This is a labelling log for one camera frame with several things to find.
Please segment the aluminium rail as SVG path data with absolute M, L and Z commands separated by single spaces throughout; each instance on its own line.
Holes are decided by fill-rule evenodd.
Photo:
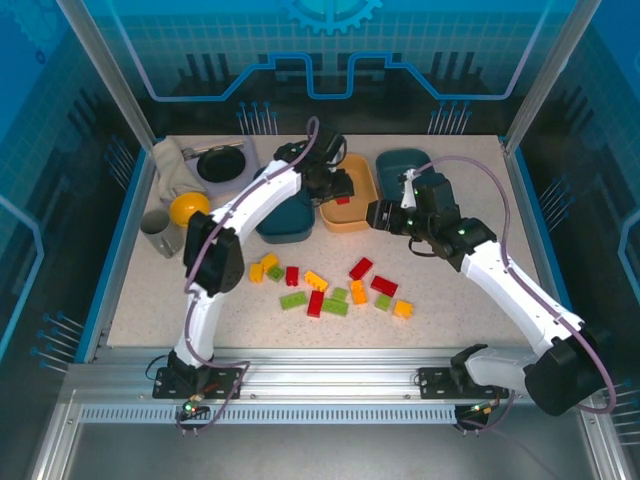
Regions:
M 414 375 L 447 367 L 457 348 L 217 348 L 215 359 L 248 361 L 240 404 L 417 404 Z M 88 364 L 71 365 L 60 403 L 143 404 L 154 401 L 144 371 L 160 349 L 106 348 Z

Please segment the grey folded cloth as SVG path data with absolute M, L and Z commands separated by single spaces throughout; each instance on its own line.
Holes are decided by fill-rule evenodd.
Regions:
M 158 194 L 166 205 L 186 193 L 205 194 L 204 186 L 186 166 L 178 143 L 170 137 L 158 142 L 152 149 L 158 173 Z

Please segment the tan plastic bin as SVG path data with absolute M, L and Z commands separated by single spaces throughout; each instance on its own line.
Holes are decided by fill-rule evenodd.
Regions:
M 378 192 L 367 159 L 359 154 L 349 153 L 341 163 L 341 168 L 353 180 L 355 194 L 350 203 L 338 205 L 332 200 L 319 207 L 325 227 L 333 233 L 345 234 L 369 229 L 367 207 L 378 199 Z

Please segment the silver metal utensil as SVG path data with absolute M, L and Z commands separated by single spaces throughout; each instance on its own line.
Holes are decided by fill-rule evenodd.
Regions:
M 194 147 L 186 147 L 181 150 L 182 156 L 185 160 L 198 158 L 210 150 L 221 150 L 225 147 L 241 148 L 244 146 L 243 141 L 237 141 L 232 143 L 215 143 L 208 145 L 200 145 Z

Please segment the black bowl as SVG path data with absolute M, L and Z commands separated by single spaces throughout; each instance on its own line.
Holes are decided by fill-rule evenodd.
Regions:
M 197 161 L 196 170 L 206 182 L 225 183 L 239 177 L 245 166 L 242 151 L 235 146 L 225 145 L 204 152 Z

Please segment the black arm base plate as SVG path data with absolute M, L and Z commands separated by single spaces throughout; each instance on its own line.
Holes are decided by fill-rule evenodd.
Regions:
M 423 400 L 507 399 L 509 390 L 495 386 L 481 386 L 471 380 L 457 382 L 445 367 L 423 367 L 417 370 L 417 385 Z
M 152 396 L 155 399 L 187 400 L 201 394 L 205 399 L 224 400 L 242 373 L 241 368 L 208 368 L 180 373 L 163 367 L 157 371 Z

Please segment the aluminium frame post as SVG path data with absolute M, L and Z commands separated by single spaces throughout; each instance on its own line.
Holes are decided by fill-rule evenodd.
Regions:
M 513 156 L 589 26 L 602 0 L 576 0 L 503 141 Z
M 131 88 L 82 0 L 56 0 L 137 141 L 150 151 L 156 137 Z

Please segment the teal plastic bin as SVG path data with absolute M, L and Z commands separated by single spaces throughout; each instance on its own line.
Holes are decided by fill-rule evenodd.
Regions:
M 420 149 L 402 148 L 382 152 L 375 161 L 381 198 L 401 203 L 406 171 L 430 162 L 429 155 Z
M 306 240 L 315 224 L 315 210 L 309 191 L 302 188 L 279 204 L 255 228 L 268 244 L 288 244 Z

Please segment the grey cup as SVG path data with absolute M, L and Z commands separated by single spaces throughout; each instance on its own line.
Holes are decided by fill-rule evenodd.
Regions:
M 167 210 L 154 209 L 146 212 L 140 222 L 140 231 L 164 258 L 174 257 L 183 247 L 182 230 L 170 219 Z

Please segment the purple mat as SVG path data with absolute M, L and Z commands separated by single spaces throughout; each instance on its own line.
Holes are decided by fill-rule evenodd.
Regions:
M 259 159 L 255 151 L 253 141 L 249 137 L 245 137 L 243 140 L 244 146 L 239 148 L 245 156 L 246 166 L 244 171 L 236 179 L 225 183 L 210 183 L 203 180 L 199 174 L 199 178 L 205 187 L 207 196 L 213 198 L 229 192 L 239 191 L 246 188 L 254 179 L 256 172 L 259 169 Z

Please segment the yellow bowl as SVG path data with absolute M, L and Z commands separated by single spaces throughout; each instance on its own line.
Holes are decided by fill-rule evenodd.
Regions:
M 177 196 L 169 206 L 170 220 L 179 227 L 186 228 L 195 213 L 208 214 L 209 199 L 199 192 L 188 192 Z

